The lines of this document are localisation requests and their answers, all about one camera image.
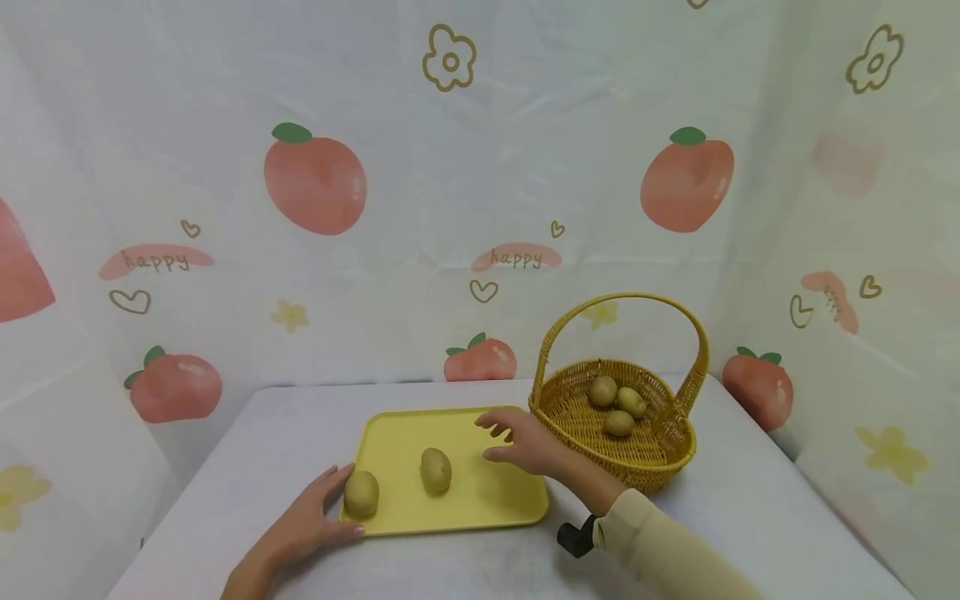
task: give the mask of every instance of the peach illustration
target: peach illustration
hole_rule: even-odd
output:
[[[516,375],[514,351],[486,333],[478,333],[466,348],[447,348],[444,378],[447,381],[513,379]]]
[[[764,431],[786,423],[793,410],[793,382],[780,366],[780,355],[757,357],[749,348],[736,349],[724,365],[723,385]]]
[[[32,315],[54,300],[54,292],[27,238],[0,198],[0,323]]]
[[[224,382],[210,363],[192,354],[147,351],[143,371],[124,381],[133,408],[148,423],[203,419],[220,402]]]
[[[543,265],[547,267],[559,267],[564,264],[557,251],[540,244],[529,244],[527,242],[514,242],[512,244],[500,244],[491,248],[489,252],[484,252],[477,256],[470,264],[470,268],[480,273],[496,265],[512,265],[526,269],[539,269]]]
[[[100,268],[100,279],[119,279],[134,269],[152,269],[154,273],[189,271],[190,267],[209,267],[213,257],[189,246],[177,244],[140,244],[130,246],[107,259]]]
[[[841,194],[861,198],[874,189],[886,148],[866,134],[857,137],[828,132],[820,137],[810,157],[817,172]]]
[[[320,235],[356,225],[367,203],[367,176],[353,151],[294,123],[280,123],[273,135],[263,175],[280,212]]]
[[[702,227],[727,196],[733,150],[694,127],[676,130],[670,141],[647,167],[640,206],[662,228],[690,233]]]
[[[847,333],[855,334],[860,330],[853,306],[847,301],[847,287],[833,271],[821,271],[803,276],[800,284],[815,292],[823,292],[827,297],[833,320]]]

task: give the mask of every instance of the wristwatch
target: wristwatch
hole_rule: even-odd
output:
[[[595,515],[588,516],[580,529],[564,523],[557,531],[557,543],[575,559],[585,556],[593,549],[593,521],[596,519]]]

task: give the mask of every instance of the wicker basket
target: wicker basket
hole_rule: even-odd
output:
[[[696,328],[700,341],[697,359],[677,394],[674,396],[655,373],[632,363],[605,358],[574,363],[543,381],[547,355],[564,326],[594,304],[621,298],[669,304],[684,313]],[[643,493],[656,492],[666,486],[697,451],[696,434],[687,417],[704,384],[708,364],[707,334],[684,306],[668,298],[639,292],[600,296],[563,315],[543,338],[530,394],[530,412],[566,445],[588,456],[627,486]],[[647,412],[629,438],[614,438],[604,433],[608,411],[594,407],[587,399],[590,382],[598,375],[609,375],[618,385],[634,388],[647,400]]]

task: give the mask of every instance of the left hand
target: left hand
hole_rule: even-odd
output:
[[[331,467],[306,487],[276,523],[263,534],[251,554],[283,566],[305,559],[334,543],[356,540],[364,534],[354,521],[327,520],[326,501],[339,492],[353,474],[353,463]]]

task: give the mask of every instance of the table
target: table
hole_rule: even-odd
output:
[[[682,376],[664,375],[674,389]],[[257,392],[108,600],[219,598],[247,549],[317,474],[352,460],[388,410],[526,406],[530,381],[271,388]],[[654,497],[772,600],[913,598],[709,377],[692,413],[698,452]],[[289,574],[281,600],[652,598],[594,550],[556,543],[587,510],[549,481],[551,508],[518,529],[365,540]]]

